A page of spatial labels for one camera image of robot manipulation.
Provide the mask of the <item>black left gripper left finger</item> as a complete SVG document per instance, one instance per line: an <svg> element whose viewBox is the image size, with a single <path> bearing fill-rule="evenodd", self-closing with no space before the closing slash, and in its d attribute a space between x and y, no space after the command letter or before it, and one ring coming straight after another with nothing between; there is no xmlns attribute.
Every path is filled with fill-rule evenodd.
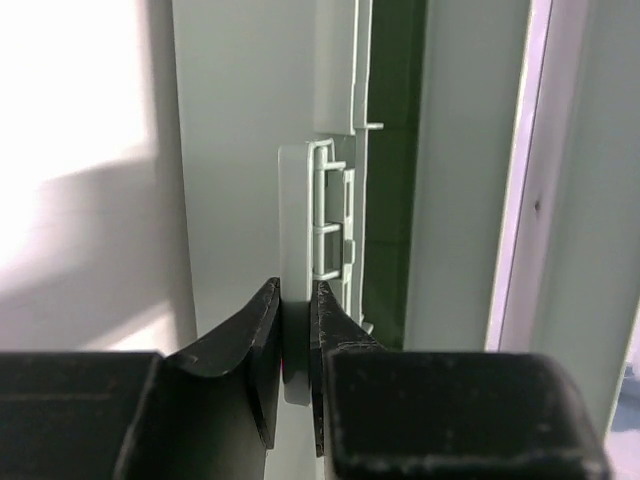
<svg viewBox="0 0 640 480"><path fill-rule="evenodd" d="M158 360L118 455L117 479L261 479L275 443L281 361L279 281Z"/></svg>

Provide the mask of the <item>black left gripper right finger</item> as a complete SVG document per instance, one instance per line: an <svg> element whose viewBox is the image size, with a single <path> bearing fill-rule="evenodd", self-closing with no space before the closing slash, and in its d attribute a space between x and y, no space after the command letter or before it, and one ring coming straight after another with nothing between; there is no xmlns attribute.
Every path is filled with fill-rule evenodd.
<svg viewBox="0 0 640 480"><path fill-rule="evenodd" d="M316 453L331 479L609 479L570 375L538 354L399 352L310 302Z"/></svg>

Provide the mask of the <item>green toolbox with clear lid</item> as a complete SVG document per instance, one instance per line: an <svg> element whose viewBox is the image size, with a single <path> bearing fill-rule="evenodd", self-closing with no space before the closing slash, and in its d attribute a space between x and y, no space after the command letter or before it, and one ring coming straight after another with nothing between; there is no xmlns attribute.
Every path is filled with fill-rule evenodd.
<svg viewBox="0 0 640 480"><path fill-rule="evenodd" d="M308 405L312 284L418 350L484 350L527 1L176 1L200 330L266 278Z"/></svg>

